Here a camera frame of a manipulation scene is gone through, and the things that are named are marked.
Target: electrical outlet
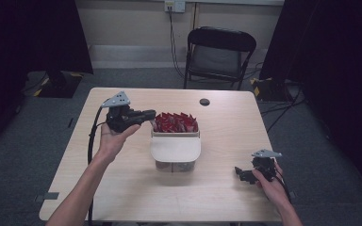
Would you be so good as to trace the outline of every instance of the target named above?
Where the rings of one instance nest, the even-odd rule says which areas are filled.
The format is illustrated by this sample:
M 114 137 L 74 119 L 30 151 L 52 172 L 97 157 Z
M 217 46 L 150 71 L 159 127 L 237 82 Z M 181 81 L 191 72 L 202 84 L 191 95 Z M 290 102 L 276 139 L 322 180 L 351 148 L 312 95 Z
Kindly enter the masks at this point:
M 185 12 L 185 2 L 175 1 L 175 12 Z
M 169 8 L 172 9 L 172 12 L 175 12 L 175 2 L 174 1 L 164 1 L 164 11 L 169 11 Z

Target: black chair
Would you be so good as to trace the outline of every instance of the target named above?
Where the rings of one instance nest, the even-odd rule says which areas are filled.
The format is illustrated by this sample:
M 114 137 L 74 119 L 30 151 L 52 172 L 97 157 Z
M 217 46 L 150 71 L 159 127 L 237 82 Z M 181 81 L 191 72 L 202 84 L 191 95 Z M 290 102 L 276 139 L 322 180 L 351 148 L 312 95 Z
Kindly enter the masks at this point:
M 187 88 L 187 79 L 191 81 L 191 76 L 194 75 L 229 81 L 232 85 L 239 82 L 240 90 L 255 47 L 255 39 L 242 31 L 211 26 L 190 31 L 184 89 Z

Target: power cord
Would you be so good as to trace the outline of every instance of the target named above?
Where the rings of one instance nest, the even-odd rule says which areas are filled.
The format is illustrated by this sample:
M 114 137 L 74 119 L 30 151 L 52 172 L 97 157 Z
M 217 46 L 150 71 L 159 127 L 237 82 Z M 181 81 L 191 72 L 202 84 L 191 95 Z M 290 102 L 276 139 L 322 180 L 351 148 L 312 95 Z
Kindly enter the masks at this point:
M 287 195 L 288 201 L 290 203 L 292 203 L 292 198 L 290 197 L 289 189 L 287 187 L 287 184 L 285 183 L 284 176 L 281 174 L 281 172 L 278 169 L 275 169 L 275 171 L 278 172 L 278 174 L 280 174 L 282 180 L 276 174 L 273 174 L 270 170 L 268 170 L 265 166 L 261 166 L 261 168 L 266 169 L 265 171 L 267 173 L 269 173 L 273 178 L 275 178 L 281 184 L 282 188 L 284 188 L 284 191 Z
M 296 103 L 296 100 L 298 100 L 298 97 L 299 97 L 301 91 L 302 91 L 302 87 L 299 87 L 298 94 L 296 94 L 296 97 L 293 99 L 292 103 L 289 106 L 287 106 L 285 108 L 285 110 L 281 113 L 281 115 L 278 116 L 278 118 L 272 123 L 272 125 L 269 127 L 269 129 L 267 129 L 267 133 L 269 133 L 270 130 L 273 128 L 273 126 L 284 116 L 284 114 L 287 113 L 287 111 L 294 106 L 294 104 Z
M 248 78 L 251 78 L 251 77 L 253 77 L 257 72 L 260 72 L 261 69 L 258 69 L 257 67 L 258 67 L 260 64 L 263 64 L 263 63 L 264 63 L 264 62 L 256 63 L 256 64 L 255 64 L 255 69 L 254 69 L 252 72 L 245 74 L 245 75 L 250 75 L 250 76 L 244 77 L 243 80 L 246 80 L 246 79 L 248 79 Z
M 47 73 L 45 72 L 45 74 L 44 74 L 43 77 L 40 79 L 40 81 L 38 81 L 36 84 L 32 85 L 32 86 L 29 87 L 29 88 L 23 89 L 21 92 L 27 92 L 27 91 L 35 88 L 38 84 L 40 84 L 40 83 L 43 81 L 43 79 L 46 77 L 46 75 L 47 75 Z
M 101 111 L 102 111 L 102 107 L 100 106 L 98 112 L 96 113 L 95 121 L 93 122 L 93 126 L 90 130 L 90 141 L 88 143 L 88 165 L 92 161 L 93 141 L 95 140 L 96 129 L 98 128 L 99 125 L 104 123 L 103 122 L 103 123 L 97 124 Z M 88 210 L 88 225 L 89 226 L 92 226 L 92 212 L 93 212 L 93 199 L 92 199 L 92 202 L 90 202 L 90 208 Z
M 173 56 L 173 65 L 175 70 L 177 71 L 178 75 L 184 79 L 184 74 L 181 73 L 180 68 L 178 67 L 177 62 L 177 54 L 176 54 L 176 48 L 175 48 L 175 38 L 174 38 L 174 30 L 173 30 L 173 14 L 172 14 L 172 7 L 167 7 L 167 10 L 169 11 L 169 18 L 170 18 L 170 43 L 172 45 L 172 56 Z
M 303 99 L 302 101 L 298 102 L 298 103 L 295 103 L 293 104 L 293 106 L 296 106 L 296 105 L 300 105 L 301 103 L 305 102 L 305 99 Z M 279 108 L 276 108 L 277 106 L 279 105 L 287 105 L 288 103 L 281 103 L 281 104 L 278 104 L 278 105 L 274 105 L 272 107 L 270 107 L 270 109 L 266 110 L 266 111 L 263 111 L 263 112 L 260 112 L 261 116 L 264 117 L 266 116 L 267 114 L 271 113 L 271 112 L 274 112 L 274 111 L 279 111 L 279 110 L 284 110 L 288 107 L 290 107 L 290 105 L 288 106 L 283 106 L 283 107 L 279 107 Z

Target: human arm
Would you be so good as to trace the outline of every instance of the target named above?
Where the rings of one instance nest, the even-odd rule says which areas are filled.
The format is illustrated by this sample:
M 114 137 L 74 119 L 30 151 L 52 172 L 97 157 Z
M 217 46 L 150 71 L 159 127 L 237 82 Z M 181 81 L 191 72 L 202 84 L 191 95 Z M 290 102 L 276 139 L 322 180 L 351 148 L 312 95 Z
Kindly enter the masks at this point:
M 133 135 L 139 125 L 133 125 L 121 134 L 102 124 L 99 150 L 66 199 L 55 210 L 46 225 L 82 225 L 93 196 L 107 166 L 114 161 L 125 140 Z
M 276 162 L 275 167 L 278 170 L 277 176 L 280 177 L 282 170 Z M 263 188 L 269 200 L 277 208 L 284 226 L 302 226 L 303 224 L 299 219 L 295 208 L 289 202 L 286 191 L 280 182 L 278 182 L 278 180 L 273 180 L 272 182 L 267 181 L 263 174 L 257 169 L 253 169 L 252 173 L 258 180 L 257 186 Z

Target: black cable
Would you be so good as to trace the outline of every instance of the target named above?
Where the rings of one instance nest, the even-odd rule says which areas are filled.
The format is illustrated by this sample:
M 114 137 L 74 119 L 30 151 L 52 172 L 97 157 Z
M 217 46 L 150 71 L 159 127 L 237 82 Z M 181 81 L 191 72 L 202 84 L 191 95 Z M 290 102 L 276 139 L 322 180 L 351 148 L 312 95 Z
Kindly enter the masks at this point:
M 92 161 L 93 141 L 95 139 L 96 129 L 98 128 L 99 125 L 102 124 L 102 123 L 100 123 L 97 125 L 101 111 L 102 111 L 102 107 L 100 106 L 98 112 L 96 113 L 95 121 L 93 122 L 93 126 L 90 130 L 90 142 L 88 143 L 88 165 Z M 93 198 L 92 198 L 92 201 L 90 202 L 90 209 L 88 210 L 88 225 L 90 225 L 90 226 L 92 226 L 92 211 L 93 211 Z
M 180 75 L 180 77 L 184 79 L 184 74 L 181 73 L 181 70 L 179 69 L 178 62 L 177 62 L 175 37 L 174 37 L 174 31 L 173 31 L 173 16 L 172 16 L 173 9 L 171 7 L 167 7 L 167 10 L 169 11 L 169 18 L 170 18 L 170 43 L 172 45 L 173 65 L 174 65 L 175 70 Z
M 286 192 L 287 192 L 287 194 L 290 196 L 290 192 L 289 192 L 289 190 L 288 190 L 288 185 L 287 185 L 287 182 L 286 182 L 286 180 L 285 180 L 285 177 L 283 176 L 283 174 L 282 174 L 278 169 L 275 169 L 275 171 L 278 172 L 278 174 L 280 174 L 281 179 L 282 179 L 285 187 L 287 188 Z
M 256 63 L 255 68 L 257 68 L 257 66 L 260 65 L 260 64 L 264 64 L 264 61 L 260 62 L 260 63 Z
M 195 2 L 195 7 L 193 9 L 193 26 L 192 26 L 192 30 L 195 29 L 195 23 L 196 23 L 196 6 L 198 5 L 198 3 Z
M 293 104 L 293 106 L 300 105 L 300 104 L 303 103 L 303 102 L 305 102 L 305 99 L 303 99 L 302 101 L 300 101 L 300 102 L 298 102 L 298 103 Z M 283 106 L 283 107 L 280 107 L 280 108 L 276 108 L 276 109 L 272 109 L 272 108 L 274 108 L 274 107 L 276 107 L 276 106 L 279 106 L 279 105 L 287 105 L 287 104 L 288 104 L 288 103 L 281 103 L 281 104 L 272 106 L 272 107 L 270 107 L 269 110 L 260 112 L 260 114 L 261 114 L 262 116 L 266 116 L 266 115 L 267 115 L 268 113 L 270 113 L 270 112 L 279 111 L 279 110 L 284 110 L 284 109 L 288 108 L 289 105 L 288 105 L 288 106 Z
M 40 83 L 43 81 L 43 79 L 44 79 L 45 77 L 46 77 L 46 72 L 45 72 L 45 74 L 43 75 L 43 77 L 40 79 L 40 81 L 38 81 L 38 83 L 32 85 L 32 86 L 29 87 L 29 88 L 23 89 L 21 92 L 26 92 L 26 91 L 29 91 L 30 89 L 35 88 L 38 84 L 40 84 Z
M 246 73 L 245 75 L 248 75 L 248 74 L 249 74 L 249 76 L 244 77 L 244 78 L 242 78 L 242 79 L 243 79 L 243 80 L 246 80 L 246 79 L 248 79 L 248 78 L 251 78 L 251 77 L 254 76 L 257 72 L 260 72 L 260 71 L 261 71 L 261 69 L 255 69 L 255 70 L 252 71 L 252 72 Z
M 276 175 L 274 175 L 274 178 L 277 179 L 277 181 L 278 181 L 278 182 L 281 184 L 281 186 L 284 188 L 285 193 L 287 194 L 287 197 L 288 197 L 289 202 L 292 203 L 292 199 L 290 198 L 290 194 L 289 194 L 289 190 L 288 190 L 287 185 L 285 185 L 285 183 L 284 183 L 279 177 L 277 177 Z
M 287 107 L 285 108 L 285 110 L 281 113 L 281 115 L 278 116 L 278 118 L 272 123 L 272 125 L 269 127 L 269 129 L 267 129 L 267 133 L 269 133 L 270 130 L 272 129 L 272 127 L 283 117 L 283 115 L 284 115 L 285 113 L 287 113 L 287 111 L 294 106 L 296 100 L 298 100 L 298 97 L 299 97 L 299 94 L 301 93 L 301 90 L 302 90 L 302 87 L 299 87 L 298 94 L 297 94 L 296 97 L 293 99 L 292 103 L 291 103 L 289 106 L 287 106 Z

